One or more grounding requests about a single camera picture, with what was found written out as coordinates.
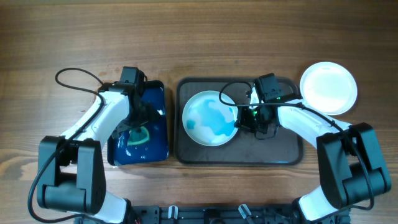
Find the green yellow sponge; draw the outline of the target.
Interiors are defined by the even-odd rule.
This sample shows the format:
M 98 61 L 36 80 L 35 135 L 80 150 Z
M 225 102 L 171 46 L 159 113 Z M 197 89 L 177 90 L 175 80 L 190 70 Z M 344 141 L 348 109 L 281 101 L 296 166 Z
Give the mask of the green yellow sponge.
M 127 140 L 128 146 L 141 145 L 150 140 L 150 134 L 146 127 L 141 126 L 139 128 L 131 129 L 129 132 L 129 138 Z

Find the white plate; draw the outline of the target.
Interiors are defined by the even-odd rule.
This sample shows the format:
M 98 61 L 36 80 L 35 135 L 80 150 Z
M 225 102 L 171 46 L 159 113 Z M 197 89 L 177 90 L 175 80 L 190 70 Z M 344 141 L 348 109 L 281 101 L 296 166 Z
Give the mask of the white plate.
M 234 127 L 238 108 L 224 93 L 207 90 L 192 96 L 184 106 L 182 124 L 185 132 L 203 146 L 226 144 L 238 132 Z
M 345 67 L 333 62 L 318 62 L 304 71 L 300 93 L 312 108 L 336 116 L 354 106 L 358 87 Z

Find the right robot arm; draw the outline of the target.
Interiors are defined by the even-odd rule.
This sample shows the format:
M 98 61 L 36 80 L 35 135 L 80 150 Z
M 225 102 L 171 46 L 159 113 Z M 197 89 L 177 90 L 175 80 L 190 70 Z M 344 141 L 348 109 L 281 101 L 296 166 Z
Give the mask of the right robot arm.
M 273 124 L 295 132 L 317 150 L 320 186 L 295 201 L 292 221 L 315 223 L 351 208 L 370 210 L 375 197 L 391 190 L 377 134 L 368 123 L 338 121 L 294 94 L 285 95 L 272 73 L 249 88 L 247 97 L 259 101 L 238 106 L 237 128 L 265 134 Z

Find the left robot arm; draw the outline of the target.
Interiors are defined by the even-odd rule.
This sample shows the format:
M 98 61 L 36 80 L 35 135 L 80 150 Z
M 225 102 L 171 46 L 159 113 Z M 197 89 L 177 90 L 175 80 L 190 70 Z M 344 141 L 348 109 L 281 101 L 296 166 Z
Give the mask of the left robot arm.
M 42 223 L 140 223 L 128 199 L 106 190 L 102 148 L 124 132 L 129 133 L 128 146 L 150 141 L 146 124 L 160 114 L 141 100 L 147 84 L 144 72 L 124 67 L 120 80 L 101 83 L 96 101 L 72 128 L 41 140 L 27 199 L 32 218 Z

